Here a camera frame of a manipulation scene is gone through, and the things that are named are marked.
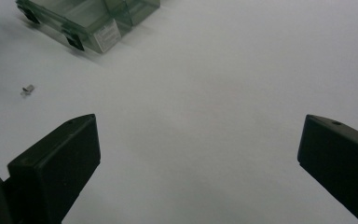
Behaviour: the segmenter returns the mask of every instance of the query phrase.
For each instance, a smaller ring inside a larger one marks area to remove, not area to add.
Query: label on box
[[[97,40],[101,51],[106,52],[121,39],[121,34],[117,28],[116,21],[113,20],[107,23],[103,28],[94,33],[94,37]]]

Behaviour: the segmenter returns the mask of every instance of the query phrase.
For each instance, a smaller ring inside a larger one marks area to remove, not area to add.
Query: white table surface
[[[358,223],[296,160],[307,114],[358,130],[358,1],[162,0],[104,55],[14,2],[0,0],[0,176],[66,120],[98,120],[102,163],[64,224]]]

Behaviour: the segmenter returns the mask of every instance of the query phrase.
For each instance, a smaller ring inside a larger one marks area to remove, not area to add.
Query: plastic container
[[[69,44],[103,53],[131,27],[159,8],[159,0],[18,0],[17,6],[34,23],[63,33]]]

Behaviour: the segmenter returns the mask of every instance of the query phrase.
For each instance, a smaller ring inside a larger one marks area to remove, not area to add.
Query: white surface
[[[165,0],[103,56],[23,20],[0,0],[0,175],[98,120],[102,164],[63,223],[358,223],[296,161],[306,114],[358,129],[358,1]]]

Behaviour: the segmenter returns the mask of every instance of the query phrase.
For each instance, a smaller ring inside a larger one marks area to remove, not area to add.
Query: small screw
[[[21,96],[31,95],[31,92],[34,90],[33,85],[29,85],[27,88],[22,88]]]

